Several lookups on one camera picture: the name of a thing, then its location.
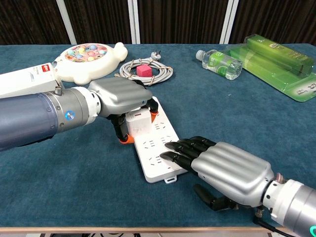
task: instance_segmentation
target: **bottle cap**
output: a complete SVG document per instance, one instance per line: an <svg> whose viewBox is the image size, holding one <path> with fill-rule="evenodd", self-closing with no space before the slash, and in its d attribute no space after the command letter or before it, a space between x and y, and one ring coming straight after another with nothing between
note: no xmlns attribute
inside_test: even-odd
<svg viewBox="0 0 316 237"><path fill-rule="evenodd" d="M202 61L204 54L205 54L205 51L199 50L199 51L197 52L197 54L196 54L196 58L197 58L198 60Z"/></svg>

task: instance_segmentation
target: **dark curtain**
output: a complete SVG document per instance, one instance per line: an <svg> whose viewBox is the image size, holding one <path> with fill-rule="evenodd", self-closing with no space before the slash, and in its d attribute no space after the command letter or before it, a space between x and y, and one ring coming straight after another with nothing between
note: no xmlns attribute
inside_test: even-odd
<svg viewBox="0 0 316 237"><path fill-rule="evenodd" d="M0 0L0 44L69 44L55 0Z"/></svg>
<svg viewBox="0 0 316 237"><path fill-rule="evenodd" d="M138 0L141 43L219 43L228 0Z"/></svg>
<svg viewBox="0 0 316 237"><path fill-rule="evenodd" d="M77 43L132 43L127 0L65 0Z"/></svg>
<svg viewBox="0 0 316 237"><path fill-rule="evenodd" d="M316 0L239 0L230 43L252 34L316 45Z"/></svg>

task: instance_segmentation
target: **white cable coil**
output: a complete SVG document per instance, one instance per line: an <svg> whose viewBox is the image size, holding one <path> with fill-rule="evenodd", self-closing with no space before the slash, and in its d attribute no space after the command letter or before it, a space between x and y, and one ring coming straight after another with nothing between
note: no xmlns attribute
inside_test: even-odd
<svg viewBox="0 0 316 237"><path fill-rule="evenodd" d="M173 69L171 67L165 66L164 64L158 62L155 59L160 59L160 55L156 52L153 52L151 58L136 59L128 63L125 63L121 66L119 70L119 75L121 77L125 77L131 80L140 80L144 85L147 86L151 86L153 84L168 80L173 74ZM151 68L158 69L159 74L153 75L152 77L139 77L137 75L130 73L133 68L146 64Z"/></svg>

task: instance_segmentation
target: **plastic water bottle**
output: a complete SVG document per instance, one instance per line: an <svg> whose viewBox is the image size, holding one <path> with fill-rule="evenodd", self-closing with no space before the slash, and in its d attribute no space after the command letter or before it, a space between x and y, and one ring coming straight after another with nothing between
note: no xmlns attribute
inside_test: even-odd
<svg viewBox="0 0 316 237"><path fill-rule="evenodd" d="M205 52L199 50L196 58L202 61L202 66L228 80L236 79L242 70L242 62L215 49Z"/></svg>

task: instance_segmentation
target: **power outlet socket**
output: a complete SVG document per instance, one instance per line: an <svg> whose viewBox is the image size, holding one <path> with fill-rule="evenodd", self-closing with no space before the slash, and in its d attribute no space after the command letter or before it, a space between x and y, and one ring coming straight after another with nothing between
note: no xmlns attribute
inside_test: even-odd
<svg viewBox="0 0 316 237"><path fill-rule="evenodd" d="M177 181L177 175L187 172L169 160L162 159L159 155L169 151L164 146L166 142L178 141L179 138L174 131L167 115L161 107L158 99L158 115L152 122L151 131L134 137L134 145L144 171L145 178L149 183L164 180L170 184Z"/></svg>

